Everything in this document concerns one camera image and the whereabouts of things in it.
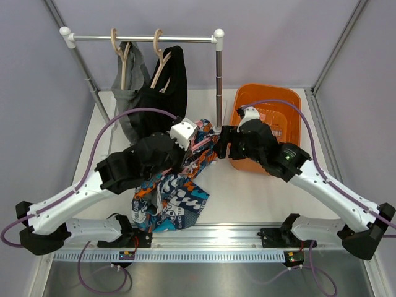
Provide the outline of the blue orange patterned shorts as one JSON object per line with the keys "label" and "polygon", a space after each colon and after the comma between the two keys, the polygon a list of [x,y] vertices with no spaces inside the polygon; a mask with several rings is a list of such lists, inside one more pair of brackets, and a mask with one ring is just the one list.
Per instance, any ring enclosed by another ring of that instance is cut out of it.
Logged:
{"label": "blue orange patterned shorts", "polygon": [[[218,135],[207,119],[201,119],[197,125],[199,130],[193,144]],[[210,197],[194,183],[195,178],[163,173],[144,182],[131,201],[133,224],[148,233],[183,230],[195,225]]]}

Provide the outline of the black shorts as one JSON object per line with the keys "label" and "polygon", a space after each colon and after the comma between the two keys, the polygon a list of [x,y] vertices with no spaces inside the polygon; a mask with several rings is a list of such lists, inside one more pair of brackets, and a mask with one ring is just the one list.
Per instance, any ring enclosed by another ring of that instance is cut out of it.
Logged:
{"label": "black shorts", "polygon": [[[187,74],[183,49],[180,46],[172,46],[167,48],[165,53],[170,54],[170,58],[161,71],[155,87],[151,88],[150,82],[145,84],[132,99],[128,108],[156,108],[184,118],[187,108]],[[154,132],[168,132],[173,119],[152,111],[140,111],[129,114],[126,123],[131,129],[127,138],[133,145]]]}

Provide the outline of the pink plastic hanger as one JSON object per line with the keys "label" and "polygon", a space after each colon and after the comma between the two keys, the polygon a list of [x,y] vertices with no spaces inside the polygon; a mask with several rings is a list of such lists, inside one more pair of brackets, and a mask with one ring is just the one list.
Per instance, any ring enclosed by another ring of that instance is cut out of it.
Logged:
{"label": "pink plastic hanger", "polygon": [[216,154],[213,151],[214,145],[218,140],[219,135],[214,134],[206,137],[202,141],[193,144],[191,147],[191,160],[182,167],[181,175],[189,178],[195,178],[206,166],[216,159]]}

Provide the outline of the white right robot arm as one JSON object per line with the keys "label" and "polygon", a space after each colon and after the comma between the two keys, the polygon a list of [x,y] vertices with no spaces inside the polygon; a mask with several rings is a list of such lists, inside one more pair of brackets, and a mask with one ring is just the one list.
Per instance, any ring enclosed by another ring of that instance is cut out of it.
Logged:
{"label": "white right robot arm", "polygon": [[339,244],[353,256],[371,260],[395,215],[390,204],[374,204],[324,173],[299,146],[279,142],[259,119],[223,126],[214,151],[220,159],[252,160],[269,175],[308,192],[338,215],[337,220],[329,220],[292,213],[279,228],[287,246],[308,241]]}

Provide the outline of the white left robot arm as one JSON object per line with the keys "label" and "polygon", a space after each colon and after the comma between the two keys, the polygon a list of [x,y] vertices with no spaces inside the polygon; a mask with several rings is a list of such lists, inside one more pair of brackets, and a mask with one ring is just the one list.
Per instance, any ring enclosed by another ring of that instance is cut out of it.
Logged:
{"label": "white left robot arm", "polygon": [[37,204],[21,202],[16,211],[25,218],[20,243],[32,254],[52,253],[68,243],[99,241],[127,246],[133,230],[125,215],[105,220],[76,219],[75,215],[94,204],[135,189],[158,174],[181,169],[191,154],[192,136],[169,136],[156,132],[131,148],[109,155],[78,182]]}

